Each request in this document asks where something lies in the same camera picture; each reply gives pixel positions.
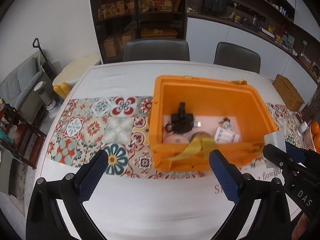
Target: orange plastic box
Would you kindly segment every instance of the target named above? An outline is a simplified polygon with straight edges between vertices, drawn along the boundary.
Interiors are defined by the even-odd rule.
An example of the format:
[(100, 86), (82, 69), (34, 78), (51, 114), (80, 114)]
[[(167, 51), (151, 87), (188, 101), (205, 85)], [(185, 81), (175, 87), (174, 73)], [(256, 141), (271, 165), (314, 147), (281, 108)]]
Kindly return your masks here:
[(218, 144), (226, 159), (236, 166), (250, 164), (259, 156), (257, 147), (263, 136), (277, 131), (266, 105), (255, 88), (231, 82), (181, 76), (156, 78), (150, 114), (149, 146), (153, 164), (161, 171), (210, 170), (208, 159), (201, 152), (188, 159), (169, 161), (181, 153), (187, 144), (164, 144), (163, 116), (176, 113), (179, 103), (185, 102), (186, 112), (195, 116), (234, 116), (239, 125), (242, 142)]

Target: white tablecloth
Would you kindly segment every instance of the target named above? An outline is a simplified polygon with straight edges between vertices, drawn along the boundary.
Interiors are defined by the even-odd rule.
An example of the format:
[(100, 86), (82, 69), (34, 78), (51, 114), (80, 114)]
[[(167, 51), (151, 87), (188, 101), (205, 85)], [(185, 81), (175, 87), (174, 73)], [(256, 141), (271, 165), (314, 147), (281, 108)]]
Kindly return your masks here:
[[(111, 96), (151, 96), (160, 75), (195, 76), (219, 80), (245, 78), (265, 102), (284, 104), (272, 80), (233, 68), (182, 61), (136, 61), (100, 65), (90, 69), (68, 95), (55, 118), (41, 152), (35, 181), (60, 180), (77, 169), (45, 158), (54, 128), (70, 99)], [(265, 166), (250, 171), (271, 180)], [(61, 213), (70, 233), (78, 237), (62, 201)], [(151, 180), (104, 175), (84, 206), (107, 239), (211, 239), (228, 216), (233, 202), (226, 199), (214, 175), (196, 179)], [(289, 202), (293, 214), (297, 207)], [(250, 225), (246, 224), (244, 236)]]

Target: patterned table runner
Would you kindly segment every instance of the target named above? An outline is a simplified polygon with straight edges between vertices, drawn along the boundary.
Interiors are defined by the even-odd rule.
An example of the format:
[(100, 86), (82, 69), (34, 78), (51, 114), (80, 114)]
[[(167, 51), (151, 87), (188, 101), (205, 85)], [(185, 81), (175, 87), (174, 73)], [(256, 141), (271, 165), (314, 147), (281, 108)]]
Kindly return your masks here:
[[(148, 116), (152, 97), (72, 99), (68, 102), (49, 142), (47, 157), (76, 168), (88, 163), (99, 149), (109, 155), (106, 174), (146, 179), (188, 179), (212, 175), (211, 171), (157, 171), (148, 147)], [(285, 140), (303, 147), (293, 112), (286, 106), (267, 103)], [(239, 169), (265, 163), (258, 157)]]

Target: dining table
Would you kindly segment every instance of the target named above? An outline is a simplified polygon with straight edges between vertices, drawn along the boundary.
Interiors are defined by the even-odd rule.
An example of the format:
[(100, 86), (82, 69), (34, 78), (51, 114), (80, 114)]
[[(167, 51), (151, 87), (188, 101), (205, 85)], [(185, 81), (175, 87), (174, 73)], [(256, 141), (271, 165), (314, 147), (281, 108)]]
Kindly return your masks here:
[[(170, 60), (94, 66), (76, 83), (55, 117), (38, 160), (35, 182), (40, 177), (53, 181), (76, 173), (99, 149), (105, 150), (107, 170), (83, 205), (107, 239), (211, 239), (234, 206), (212, 171), (154, 168), (148, 116), (155, 79), (161, 75), (245, 79), (266, 103), (285, 140), (304, 146), (294, 113), (285, 106), (273, 80), (257, 73)], [(238, 169), (259, 180), (271, 181), (275, 176), (273, 169), (266, 168), (263, 156)], [(282, 175), (277, 176), (284, 183)], [(293, 218), (299, 208), (287, 199)], [(80, 239), (63, 201), (57, 201), (70, 234)], [(256, 200), (239, 237), (247, 234), (258, 205)]]

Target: white mug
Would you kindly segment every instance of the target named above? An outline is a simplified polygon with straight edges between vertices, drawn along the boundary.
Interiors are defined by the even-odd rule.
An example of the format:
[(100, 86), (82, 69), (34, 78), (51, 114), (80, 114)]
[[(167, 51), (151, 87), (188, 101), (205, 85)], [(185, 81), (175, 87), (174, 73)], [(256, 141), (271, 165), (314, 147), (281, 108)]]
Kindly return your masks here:
[(306, 122), (303, 122), (299, 127), (298, 127), (298, 134), (302, 135), (305, 130), (308, 129), (308, 125)]

